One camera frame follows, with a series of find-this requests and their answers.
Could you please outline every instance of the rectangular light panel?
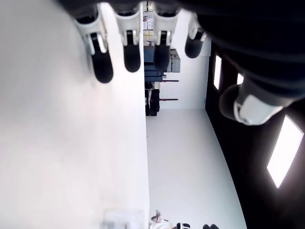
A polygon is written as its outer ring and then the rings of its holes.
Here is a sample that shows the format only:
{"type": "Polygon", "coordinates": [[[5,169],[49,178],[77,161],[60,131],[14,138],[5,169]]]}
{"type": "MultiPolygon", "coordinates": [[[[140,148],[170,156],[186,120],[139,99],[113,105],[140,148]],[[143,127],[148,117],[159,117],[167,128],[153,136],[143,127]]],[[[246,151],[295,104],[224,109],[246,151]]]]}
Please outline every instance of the rectangular light panel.
{"type": "Polygon", "coordinates": [[[220,72],[221,72],[221,58],[216,56],[215,61],[215,71],[214,71],[214,86],[219,90],[220,82],[220,72]]]}
{"type": "Polygon", "coordinates": [[[286,115],[267,169],[280,187],[303,138],[303,131],[286,115]]]}
{"type": "Polygon", "coordinates": [[[237,84],[241,84],[244,81],[244,77],[239,73],[237,75],[237,84]]]}

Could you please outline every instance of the robotic hand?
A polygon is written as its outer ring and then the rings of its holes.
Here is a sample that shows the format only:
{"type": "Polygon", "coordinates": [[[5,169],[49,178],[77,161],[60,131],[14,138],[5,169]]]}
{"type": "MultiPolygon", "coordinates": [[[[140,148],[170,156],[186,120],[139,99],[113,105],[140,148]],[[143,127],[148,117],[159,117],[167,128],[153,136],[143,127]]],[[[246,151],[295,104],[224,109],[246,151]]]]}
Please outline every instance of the robotic hand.
{"type": "MultiPolygon", "coordinates": [[[[100,0],[59,0],[74,18],[88,46],[96,78],[112,79],[107,32],[100,0]]],[[[114,9],[124,49],[125,67],[140,68],[140,7],[138,0],[107,0],[114,9]]],[[[261,125],[305,97],[304,11],[297,4],[264,1],[251,8],[244,1],[156,0],[154,4],[154,64],[168,66],[172,37],[181,8],[192,11],[185,53],[196,58],[209,35],[241,72],[244,82],[226,89],[219,102],[222,114],[245,125],[261,125]]]]}

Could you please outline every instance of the white wall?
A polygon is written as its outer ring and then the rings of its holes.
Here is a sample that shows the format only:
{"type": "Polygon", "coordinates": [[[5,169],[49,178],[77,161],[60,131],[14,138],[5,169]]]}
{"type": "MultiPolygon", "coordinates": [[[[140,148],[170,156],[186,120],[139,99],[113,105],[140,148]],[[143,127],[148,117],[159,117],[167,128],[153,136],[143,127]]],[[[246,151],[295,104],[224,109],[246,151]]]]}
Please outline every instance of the white wall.
{"type": "Polygon", "coordinates": [[[211,40],[203,43],[200,55],[191,59],[185,55],[184,47],[188,34],[190,12],[181,10],[173,36],[171,48],[176,48],[181,59],[180,73],[166,73],[168,80],[178,83],[161,83],[161,98],[178,98],[178,101],[160,102],[164,108],[203,109],[206,98],[211,40]]]}
{"type": "Polygon", "coordinates": [[[150,214],[193,229],[245,229],[239,199],[204,110],[167,109],[146,119],[150,214]]]}
{"type": "Polygon", "coordinates": [[[55,2],[0,1],[0,228],[97,229],[107,207],[147,219],[143,64],[125,69],[104,5],[114,78],[97,82],[55,2]]]}

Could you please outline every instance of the black object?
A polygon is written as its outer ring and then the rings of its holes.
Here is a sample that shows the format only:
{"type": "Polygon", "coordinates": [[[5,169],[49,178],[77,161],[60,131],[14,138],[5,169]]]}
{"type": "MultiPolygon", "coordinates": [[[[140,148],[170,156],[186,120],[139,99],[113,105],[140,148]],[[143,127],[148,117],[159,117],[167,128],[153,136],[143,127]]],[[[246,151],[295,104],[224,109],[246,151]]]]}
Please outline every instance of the black object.
{"type": "Polygon", "coordinates": [[[187,36],[186,43],[185,43],[185,54],[189,58],[196,58],[199,56],[203,42],[200,41],[200,38],[195,37],[192,40],[189,36],[187,36]]]}
{"type": "Polygon", "coordinates": [[[219,229],[219,228],[215,224],[212,224],[211,229],[219,229]]]}
{"type": "MultiPolygon", "coordinates": [[[[60,2],[77,19],[88,12],[92,13],[93,5],[100,0],[60,2]]],[[[120,1],[106,2],[113,4],[120,1]]],[[[199,0],[168,1],[168,5],[174,4],[197,13],[200,25],[245,77],[253,77],[258,82],[277,81],[281,87],[268,89],[275,89],[279,93],[283,90],[284,93],[293,94],[294,98],[305,96],[305,10],[297,1],[292,0],[289,4],[277,2],[276,8],[274,3],[261,0],[250,8],[240,0],[230,3],[226,0],[215,0],[213,3],[199,0]]],[[[164,61],[159,59],[160,53],[167,53],[164,48],[163,45],[156,46],[159,50],[155,64],[160,70],[164,70],[168,63],[167,57],[164,61]]]]}
{"type": "Polygon", "coordinates": [[[160,111],[160,90],[152,90],[150,99],[150,113],[151,116],[157,116],[157,112],[160,111]]]}
{"type": "Polygon", "coordinates": [[[177,229],[190,229],[191,226],[188,223],[177,223],[177,229]]]}
{"type": "Polygon", "coordinates": [[[178,99],[159,99],[159,101],[177,101],[178,99]]]}
{"type": "Polygon", "coordinates": [[[154,46],[144,46],[144,80],[145,82],[161,82],[164,70],[159,71],[153,64],[154,46]]]}
{"type": "Polygon", "coordinates": [[[170,61],[170,46],[166,46],[165,43],[160,43],[160,45],[155,45],[153,63],[157,70],[164,71],[167,69],[168,63],[170,61]]]}
{"type": "Polygon", "coordinates": [[[179,82],[179,80],[162,80],[162,82],[166,83],[166,82],[179,82]]]}
{"type": "Polygon", "coordinates": [[[155,1],[156,13],[161,17],[171,18],[177,15],[179,7],[177,1],[155,1]]]}
{"type": "Polygon", "coordinates": [[[80,24],[89,24],[94,22],[99,16],[97,6],[89,6],[82,9],[82,14],[76,17],[76,21],[80,24]]]}
{"type": "Polygon", "coordinates": [[[301,229],[305,225],[302,216],[305,199],[304,138],[279,189],[266,167],[285,115],[305,130],[305,99],[283,109],[264,125],[249,127],[231,121],[220,113],[218,104],[220,93],[236,84],[238,71],[232,62],[223,58],[221,83],[217,90],[214,86],[215,55],[222,57],[219,47],[212,43],[205,108],[236,184],[246,226],[248,229],[301,229]]]}
{"type": "Polygon", "coordinates": [[[111,7],[115,11],[116,14],[120,16],[131,16],[134,15],[138,9],[139,9],[139,4],[137,2],[130,1],[128,3],[111,3],[111,7]]]}
{"type": "Polygon", "coordinates": [[[95,54],[92,55],[92,63],[96,79],[101,83],[109,83],[113,78],[113,68],[109,50],[102,53],[97,40],[97,34],[91,34],[95,54]]]}
{"type": "Polygon", "coordinates": [[[139,45],[133,44],[132,31],[127,31],[127,46],[124,46],[124,63],[126,69],[134,73],[141,66],[139,45]]]}
{"type": "Polygon", "coordinates": [[[153,89],[153,83],[152,82],[145,82],[145,89],[153,89]]]}

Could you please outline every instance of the black wall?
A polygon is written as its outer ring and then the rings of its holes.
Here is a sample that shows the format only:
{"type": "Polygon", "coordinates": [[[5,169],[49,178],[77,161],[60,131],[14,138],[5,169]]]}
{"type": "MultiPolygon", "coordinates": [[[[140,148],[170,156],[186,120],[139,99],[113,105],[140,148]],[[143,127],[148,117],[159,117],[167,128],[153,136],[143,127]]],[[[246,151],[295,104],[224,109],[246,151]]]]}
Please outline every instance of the black wall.
{"type": "Polygon", "coordinates": [[[305,132],[305,100],[296,102],[261,126],[245,126],[223,117],[221,93],[237,82],[237,70],[212,43],[206,111],[229,166],[248,229],[305,228],[305,137],[279,189],[267,165],[285,115],[305,132]],[[214,86],[216,55],[222,58],[220,87],[214,86]]]}

